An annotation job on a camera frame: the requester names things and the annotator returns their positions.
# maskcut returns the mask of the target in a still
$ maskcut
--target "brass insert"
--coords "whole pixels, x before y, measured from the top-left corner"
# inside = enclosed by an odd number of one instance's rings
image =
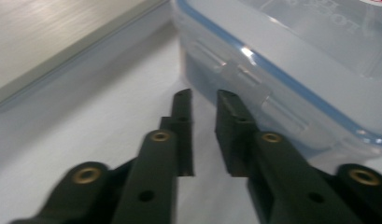
[[[380,185],[379,178],[377,178],[376,175],[374,175],[373,173],[365,171],[365,170],[360,170],[360,169],[351,170],[349,172],[349,175],[355,181],[362,183],[364,185],[369,185],[369,186]]]
[[[155,133],[154,135],[152,135],[151,138],[155,142],[164,142],[164,141],[167,141],[167,139],[170,138],[170,134],[159,132],[159,133]]]
[[[77,184],[89,184],[100,177],[101,171],[94,167],[86,167],[77,171],[72,180]]]
[[[281,142],[281,136],[275,133],[266,133],[262,136],[262,139],[270,143]]]

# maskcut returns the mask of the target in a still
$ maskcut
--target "clear plastic box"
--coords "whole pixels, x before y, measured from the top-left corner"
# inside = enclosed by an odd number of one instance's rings
[[[366,2],[175,0],[187,77],[326,171],[381,156],[382,6]]]

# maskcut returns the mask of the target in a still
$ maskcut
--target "white table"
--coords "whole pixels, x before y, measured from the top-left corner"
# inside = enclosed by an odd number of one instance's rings
[[[133,158],[189,87],[172,25],[125,52],[120,42],[112,36],[0,107],[0,224],[35,215],[77,164]],[[258,223],[246,180],[225,172],[215,107],[197,91],[192,104],[196,177],[179,179],[177,223]]]

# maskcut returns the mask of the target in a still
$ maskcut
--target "metal plate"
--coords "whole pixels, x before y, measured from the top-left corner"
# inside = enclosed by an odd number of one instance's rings
[[[0,103],[163,2],[0,0]]]

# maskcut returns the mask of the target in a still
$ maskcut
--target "white surface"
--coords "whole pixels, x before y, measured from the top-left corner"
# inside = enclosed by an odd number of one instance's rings
[[[35,215],[63,174],[84,161],[111,168],[187,87],[172,26],[127,52],[111,39],[0,108],[0,224]],[[230,178],[214,135],[215,108],[193,92],[196,177],[180,178],[177,223],[257,223],[244,179]]]
[[[0,0],[0,103],[164,2]]]

